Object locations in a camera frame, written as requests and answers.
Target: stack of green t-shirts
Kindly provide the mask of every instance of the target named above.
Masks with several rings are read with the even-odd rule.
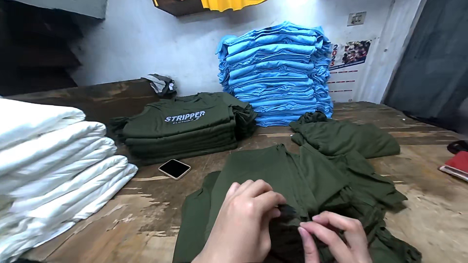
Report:
[[[334,121],[320,112],[306,113],[290,126],[297,132],[292,139],[299,154],[284,145],[231,153],[222,171],[209,174],[202,188],[187,196],[173,263],[191,262],[200,253],[227,190],[248,179],[265,180],[287,200],[270,223],[271,251],[264,262],[304,262],[297,227],[322,211],[359,219],[374,262],[420,262],[419,251],[392,236],[383,220],[386,209],[406,197],[366,160],[398,154],[396,140],[373,124]],[[334,261],[325,244],[317,241],[317,247],[320,262]]]
[[[256,113],[228,93],[160,100],[131,118],[115,118],[111,129],[144,164],[232,150],[251,136]]]

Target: wall socket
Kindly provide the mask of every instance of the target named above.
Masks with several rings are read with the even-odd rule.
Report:
[[[367,12],[359,12],[350,14],[348,18],[348,26],[357,26],[364,24],[364,20],[366,19]]]

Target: human hand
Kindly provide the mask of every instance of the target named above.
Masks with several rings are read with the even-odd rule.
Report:
[[[322,212],[312,217],[312,220],[313,222],[301,223],[298,229],[304,246],[306,263],[320,262],[317,246],[311,234],[328,245],[338,263],[372,263],[367,249],[366,233],[359,220],[332,212]],[[332,229],[344,230],[348,245]]]
[[[268,224],[281,214],[277,205],[285,203],[263,180],[233,183],[205,247],[192,263],[262,262],[271,249]]]

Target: printed logo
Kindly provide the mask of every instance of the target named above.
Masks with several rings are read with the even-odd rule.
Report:
[[[178,116],[171,116],[171,117],[166,117],[164,120],[165,122],[172,122],[172,124],[177,124],[177,123],[183,123],[183,122],[190,122],[190,121],[196,121],[200,119],[205,115],[205,111],[198,111],[195,113],[187,113],[185,115],[178,115]]]

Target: yellow object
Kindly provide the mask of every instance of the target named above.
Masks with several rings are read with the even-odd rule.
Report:
[[[220,12],[226,9],[240,10],[243,7],[260,4],[266,0],[202,0],[203,8],[218,10]]]

